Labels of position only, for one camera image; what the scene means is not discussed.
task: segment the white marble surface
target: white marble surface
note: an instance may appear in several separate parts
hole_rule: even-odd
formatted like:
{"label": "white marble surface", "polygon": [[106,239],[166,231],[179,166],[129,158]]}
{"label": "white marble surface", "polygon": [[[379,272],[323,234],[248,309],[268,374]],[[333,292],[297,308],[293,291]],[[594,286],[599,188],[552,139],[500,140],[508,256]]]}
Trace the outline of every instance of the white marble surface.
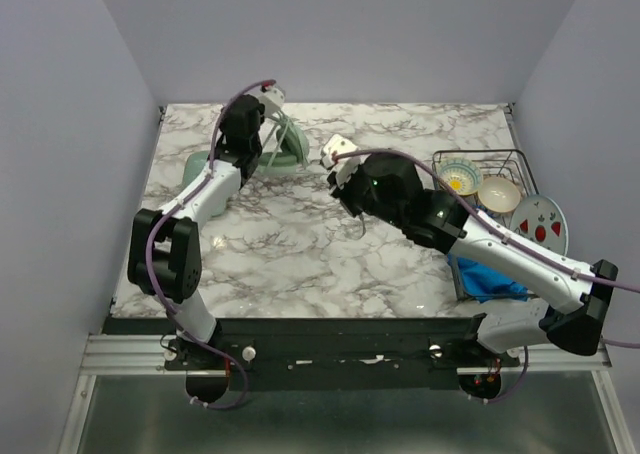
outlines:
{"label": "white marble surface", "polygon": [[[169,106],[142,205],[180,191],[184,163],[209,147],[219,105]],[[310,159],[339,133],[363,148],[393,147],[431,161],[442,149],[512,148],[500,106],[287,104],[310,139]],[[430,178],[425,185],[432,187]],[[317,164],[296,176],[255,174],[224,215],[203,229],[200,291],[218,317],[459,316],[477,311],[455,298],[441,254],[413,245],[379,221],[361,225],[329,196]],[[112,308],[157,317],[156,301],[123,274]]]}

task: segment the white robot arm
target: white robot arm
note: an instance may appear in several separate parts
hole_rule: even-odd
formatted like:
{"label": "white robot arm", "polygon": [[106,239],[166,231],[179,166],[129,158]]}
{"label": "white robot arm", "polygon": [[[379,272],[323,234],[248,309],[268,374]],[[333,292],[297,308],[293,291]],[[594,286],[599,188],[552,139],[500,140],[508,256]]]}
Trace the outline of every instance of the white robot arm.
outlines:
{"label": "white robot arm", "polygon": [[142,292],[154,294],[145,262],[146,239],[163,215],[173,213],[156,238],[170,238],[171,250],[154,250],[154,272],[175,310],[175,319],[199,341],[209,341],[217,325],[197,289],[202,270],[199,233],[212,217],[225,210],[229,198],[255,172],[263,154],[260,127],[265,119],[273,119],[281,111],[284,102],[284,91],[269,84],[257,97],[243,95],[225,107],[213,170],[207,162],[174,199],[156,211],[141,209],[134,218],[127,276]]}
{"label": "white robot arm", "polygon": [[[361,157],[336,159],[357,150],[336,135],[321,151],[321,162],[330,171],[332,196],[351,215],[373,215],[418,245],[479,262],[548,303],[549,307],[527,303],[512,314],[487,315],[477,332],[479,344],[495,353],[550,342],[574,354],[595,353],[612,288],[589,279],[614,280],[613,264],[600,261],[592,266],[566,258],[506,229],[482,211],[469,215],[448,192],[424,189],[414,163],[391,152],[380,150],[362,163]],[[483,221],[500,235],[490,233]],[[532,254],[516,248],[513,241]],[[572,274],[551,267],[554,262]]]}

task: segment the small bowl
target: small bowl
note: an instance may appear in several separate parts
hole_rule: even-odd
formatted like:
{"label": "small bowl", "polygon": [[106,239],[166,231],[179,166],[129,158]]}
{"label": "small bowl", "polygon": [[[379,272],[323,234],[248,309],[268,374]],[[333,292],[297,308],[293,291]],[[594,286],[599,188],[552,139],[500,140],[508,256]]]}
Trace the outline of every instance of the small bowl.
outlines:
{"label": "small bowl", "polygon": [[518,207],[522,194],[504,177],[487,177],[478,189],[478,199],[490,211],[508,214]]}
{"label": "small bowl", "polygon": [[461,196],[475,194],[483,177],[478,166],[462,158],[443,160],[438,164],[436,174]]}

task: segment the glass panel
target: glass panel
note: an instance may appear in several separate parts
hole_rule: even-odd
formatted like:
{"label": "glass panel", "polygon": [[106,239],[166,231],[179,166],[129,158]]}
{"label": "glass panel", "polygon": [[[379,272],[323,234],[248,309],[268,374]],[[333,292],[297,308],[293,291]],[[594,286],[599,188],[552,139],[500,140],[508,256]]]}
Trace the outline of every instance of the glass panel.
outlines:
{"label": "glass panel", "polygon": [[98,379],[81,453],[606,454],[590,373],[531,373],[484,406],[426,389],[253,393],[230,412],[190,406],[180,377]]}

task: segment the wire dish rack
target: wire dish rack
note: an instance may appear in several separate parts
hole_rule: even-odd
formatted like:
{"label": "wire dish rack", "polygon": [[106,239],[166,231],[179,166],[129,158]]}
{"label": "wire dish rack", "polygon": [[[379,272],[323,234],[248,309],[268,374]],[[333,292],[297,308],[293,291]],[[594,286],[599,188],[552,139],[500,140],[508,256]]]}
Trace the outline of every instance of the wire dish rack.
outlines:
{"label": "wire dish rack", "polygon": [[[451,158],[464,158],[475,163],[482,171],[485,178],[495,176],[504,177],[513,182],[520,190],[522,198],[538,194],[538,186],[531,173],[531,167],[529,161],[524,152],[519,149],[462,149],[462,150],[447,150],[437,151],[432,158],[432,168],[437,174],[439,172],[438,167],[445,159]],[[438,181],[433,179],[434,189],[441,189]],[[480,204],[477,194],[466,196],[465,200],[479,209],[487,212],[487,209]],[[509,227],[511,222],[511,214],[494,214],[487,212],[496,221],[500,222],[503,226]],[[458,259],[455,256],[451,257],[451,271],[453,274],[453,282],[456,289],[456,297],[459,300],[474,299],[465,289],[460,267],[458,265]],[[494,298],[512,297],[511,293],[496,293],[493,294]]]}

